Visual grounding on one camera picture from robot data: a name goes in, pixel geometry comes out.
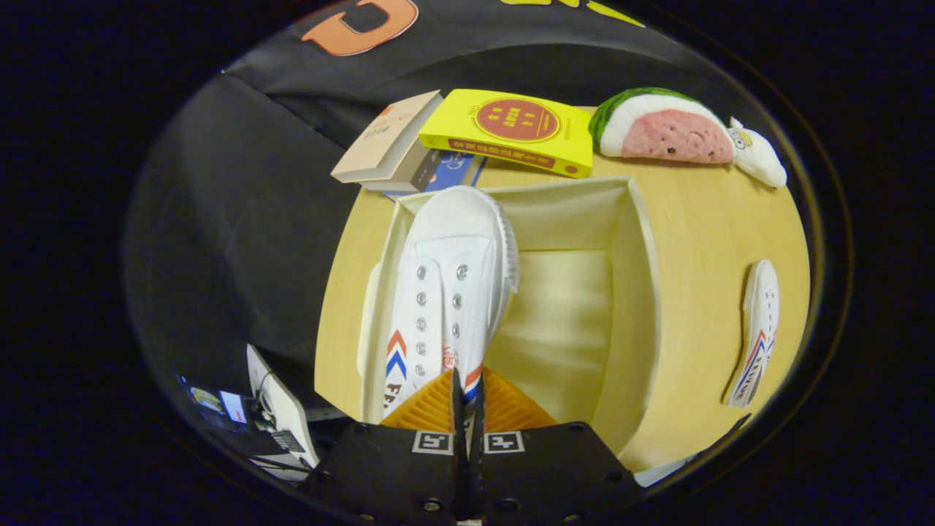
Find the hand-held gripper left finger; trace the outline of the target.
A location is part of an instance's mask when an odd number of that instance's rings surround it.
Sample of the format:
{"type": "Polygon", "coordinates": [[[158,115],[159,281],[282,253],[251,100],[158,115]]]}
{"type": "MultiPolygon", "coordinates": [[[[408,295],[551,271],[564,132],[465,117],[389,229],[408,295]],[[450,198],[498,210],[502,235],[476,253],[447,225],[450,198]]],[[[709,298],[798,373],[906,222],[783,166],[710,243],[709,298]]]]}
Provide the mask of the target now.
{"type": "Polygon", "coordinates": [[[442,432],[354,422],[303,484],[346,523],[455,523],[465,507],[467,444],[458,370],[442,382],[442,432]]]}

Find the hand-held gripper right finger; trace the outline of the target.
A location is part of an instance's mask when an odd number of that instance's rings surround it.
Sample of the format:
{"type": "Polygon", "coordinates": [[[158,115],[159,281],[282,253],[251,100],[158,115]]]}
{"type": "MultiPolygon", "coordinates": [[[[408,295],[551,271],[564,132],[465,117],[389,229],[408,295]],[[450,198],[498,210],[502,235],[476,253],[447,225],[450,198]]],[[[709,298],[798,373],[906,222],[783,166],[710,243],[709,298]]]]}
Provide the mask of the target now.
{"type": "Polygon", "coordinates": [[[489,429],[494,400],[478,384],[467,450],[467,516],[481,523],[612,523],[645,497],[585,422],[489,429]]]}

